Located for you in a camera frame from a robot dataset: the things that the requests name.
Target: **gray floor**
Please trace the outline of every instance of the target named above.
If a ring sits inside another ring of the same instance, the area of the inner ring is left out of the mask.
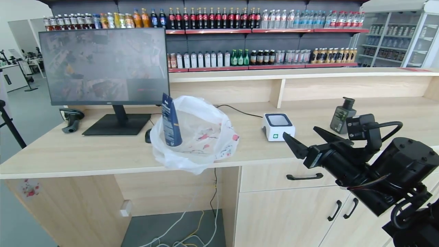
[[[20,132],[26,144],[30,144],[55,126],[62,123],[59,106],[50,105],[47,83],[40,75],[34,76],[32,87],[39,89],[25,92],[27,88],[17,89],[8,93],[9,107],[14,125]],[[15,141],[7,127],[0,129],[0,164],[18,151],[20,146]],[[19,203],[3,182],[0,183],[0,246],[1,247],[56,247],[56,243],[36,222],[32,215]],[[172,246],[180,241],[198,226],[201,211],[188,212],[184,218],[166,235],[162,243]],[[181,213],[134,217],[126,233],[123,247],[139,247],[162,235]],[[206,211],[197,235],[207,243],[214,230],[214,216]],[[197,239],[188,240],[202,247]],[[221,211],[219,211],[217,231],[210,247],[224,247],[224,227]]]

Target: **computer mouse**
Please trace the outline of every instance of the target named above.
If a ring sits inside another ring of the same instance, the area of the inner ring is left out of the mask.
[[[151,132],[151,129],[147,130],[145,133],[145,142],[146,143],[151,143],[150,132]]]

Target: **computer monitor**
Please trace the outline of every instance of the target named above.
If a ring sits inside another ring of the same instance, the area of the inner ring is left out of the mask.
[[[123,105],[161,105],[169,95],[161,28],[40,32],[52,105],[112,105],[83,135],[137,135],[150,114]]]

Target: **monitor screen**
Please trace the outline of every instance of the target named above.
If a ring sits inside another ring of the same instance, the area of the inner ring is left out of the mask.
[[[169,94],[164,29],[39,35],[52,105],[161,105]]]

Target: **monitor base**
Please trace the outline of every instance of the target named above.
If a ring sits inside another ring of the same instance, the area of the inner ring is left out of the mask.
[[[126,114],[120,124],[116,114],[107,114],[88,128],[83,135],[137,135],[151,118],[151,114]]]

